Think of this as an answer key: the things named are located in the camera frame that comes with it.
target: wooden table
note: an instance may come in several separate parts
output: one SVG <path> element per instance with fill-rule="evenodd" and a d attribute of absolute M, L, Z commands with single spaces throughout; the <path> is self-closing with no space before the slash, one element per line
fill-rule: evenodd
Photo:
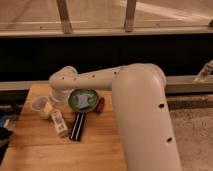
<path fill-rule="evenodd" d="M 81 142 L 60 138 L 51 121 L 30 109 L 37 96 L 48 96 L 47 84 L 32 85 L 1 170 L 8 171 L 126 171 L 120 137 L 112 112 L 110 91 L 99 91 L 106 105 L 100 115 L 89 113 Z M 69 126 L 75 114 L 67 104 L 59 107 Z"/>

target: red object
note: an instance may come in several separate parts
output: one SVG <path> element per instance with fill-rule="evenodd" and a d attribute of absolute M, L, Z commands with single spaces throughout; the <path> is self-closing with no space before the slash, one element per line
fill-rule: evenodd
<path fill-rule="evenodd" d="M 104 97 L 101 97 L 101 98 L 99 99 L 98 106 L 97 106 L 96 109 L 95 109 L 96 112 L 102 113 L 103 110 L 104 110 L 104 106 L 105 106 L 105 99 L 104 99 Z"/>

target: floor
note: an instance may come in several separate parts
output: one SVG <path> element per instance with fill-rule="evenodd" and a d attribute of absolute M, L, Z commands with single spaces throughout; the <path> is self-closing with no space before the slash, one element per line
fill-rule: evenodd
<path fill-rule="evenodd" d="M 74 29 L 123 28 L 126 0 L 67 0 Z M 135 27 L 206 25 L 211 0 L 138 0 Z M 1 0 L 0 30 L 60 29 L 56 1 Z"/>
<path fill-rule="evenodd" d="M 213 170 L 213 96 L 169 97 L 184 171 Z"/>

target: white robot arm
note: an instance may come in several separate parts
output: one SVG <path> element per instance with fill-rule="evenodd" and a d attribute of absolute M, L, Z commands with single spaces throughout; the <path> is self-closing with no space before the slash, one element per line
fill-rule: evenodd
<path fill-rule="evenodd" d="M 49 79 L 55 101 L 74 88 L 112 90 L 112 102 L 128 171 L 181 171 L 164 88 L 165 75 L 153 64 L 132 64 L 77 74 L 65 67 Z"/>

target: green plate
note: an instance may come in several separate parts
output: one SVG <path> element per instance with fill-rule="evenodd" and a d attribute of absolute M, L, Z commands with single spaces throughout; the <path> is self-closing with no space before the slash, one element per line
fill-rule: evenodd
<path fill-rule="evenodd" d="M 78 108 L 78 95 L 85 95 L 88 97 L 89 106 L 83 109 Z M 98 93 L 95 90 L 91 89 L 76 89 L 74 90 L 68 99 L 69 106 L 78 113 L 88 113 L 93 111 L 99 102 Z"/>

